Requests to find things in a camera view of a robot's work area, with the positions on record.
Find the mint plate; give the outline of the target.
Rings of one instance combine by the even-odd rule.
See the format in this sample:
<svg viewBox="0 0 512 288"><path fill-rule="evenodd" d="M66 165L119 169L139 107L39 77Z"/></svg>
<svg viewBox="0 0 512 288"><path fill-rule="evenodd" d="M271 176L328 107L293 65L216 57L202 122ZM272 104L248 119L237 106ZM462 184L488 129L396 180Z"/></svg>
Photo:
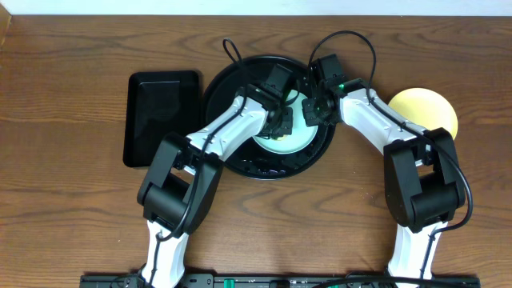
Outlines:
<svg viewBox="0 0 512 288"><path fill-rule="evenodd" d="M302 150L313 141L318 128L316 126L307 126L305 123L302 113L302 100L306 99L306 96L301 92L291 90L288 93L287 100L293 98L296 99L290 105L293 109L292 135L282 141L253 137L253 140L264 150L276 154L292 154Z"/></svg>

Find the yellow plate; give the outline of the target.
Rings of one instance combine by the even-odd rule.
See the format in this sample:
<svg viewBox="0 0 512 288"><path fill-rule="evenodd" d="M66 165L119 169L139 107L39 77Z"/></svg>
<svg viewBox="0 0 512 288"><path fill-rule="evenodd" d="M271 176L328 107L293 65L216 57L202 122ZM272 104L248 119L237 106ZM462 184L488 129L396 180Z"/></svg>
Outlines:
<svg viewBox="0 0 512 288"><path fill-rule="evenodd" d="M452 105L439 93L426 88L409 88L397 93L389 107L410 122L435 130L444 128L452 139L458 133L458 117Z"/></svg>

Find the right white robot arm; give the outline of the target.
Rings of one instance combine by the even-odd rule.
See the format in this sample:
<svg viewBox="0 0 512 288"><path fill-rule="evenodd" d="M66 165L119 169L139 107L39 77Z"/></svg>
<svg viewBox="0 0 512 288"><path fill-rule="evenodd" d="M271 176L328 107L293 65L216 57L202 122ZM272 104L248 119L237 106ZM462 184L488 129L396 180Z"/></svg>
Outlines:
<svg viewBox="0 0 512 288"><path fill-rule="evenodd" d="M398 224L389 275L431 279L441 233L464 226L473 212L452 136L410 122L360 78L317 80L311 87L313 96L303 103L307 125L344 123L383 156L386 204Z"/></svg>

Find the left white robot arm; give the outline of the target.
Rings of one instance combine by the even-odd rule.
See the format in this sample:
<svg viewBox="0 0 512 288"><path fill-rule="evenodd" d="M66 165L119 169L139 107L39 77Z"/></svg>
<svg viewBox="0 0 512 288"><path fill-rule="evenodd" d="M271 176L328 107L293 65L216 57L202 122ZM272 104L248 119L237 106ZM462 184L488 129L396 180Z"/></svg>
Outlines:
<svg viewBox="0 0 512 288"><path fill-rule="evenodd" d="M145 287L181 281L189 236L210 210L225 161L272 120L290 134L291 105L299 95L298 89L281 93L248 85L207 126L185 137L164 137L138 192L150 232Z"/></svg>

